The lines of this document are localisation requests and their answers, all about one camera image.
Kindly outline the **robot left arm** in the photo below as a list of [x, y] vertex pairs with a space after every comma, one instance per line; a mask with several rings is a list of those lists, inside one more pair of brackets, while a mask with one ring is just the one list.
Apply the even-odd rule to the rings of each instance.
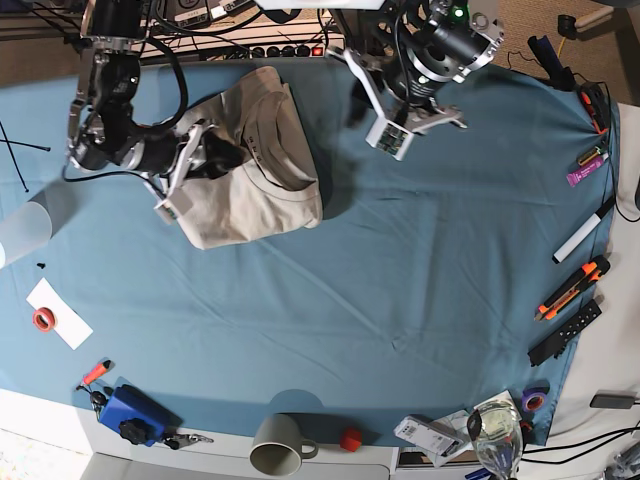
[[353, 22], [334, 11], [345, 45], [325, 55], [348, 67], [353, 96], [375, 113], [371, 147], [401, 161], [430, 129], [466, 128], [462, 112], [440, 105], [436, 94], [493, 61], [504, 41], [495, 9], [483, 1], [384, 1], [357, 11]]

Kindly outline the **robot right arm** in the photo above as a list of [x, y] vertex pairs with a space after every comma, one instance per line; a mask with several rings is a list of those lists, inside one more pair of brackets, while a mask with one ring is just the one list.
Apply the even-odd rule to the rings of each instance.
[[[220, 178], [243, 163], [242, 150], [220, 138], [210, 119], [178, 123], [188, 107], [188, 88], [177, 56], [141, 24], [146, 17], [164, 20], [156, 1], [90, 1], [81, 37], [90, 48], [71, 103], [67, 129], [68, 164], [83, 171], [83, 180], [129, 175], [142, 180], [156, 197], [157, 213], [167, 222], [192, 206], [181, 188], [185, 181]], [[168, 119], [138, 124], [132, 100], [141, 75], [140, 52], [151, 45], [162, 52], [179, 91], [177, 111]]]

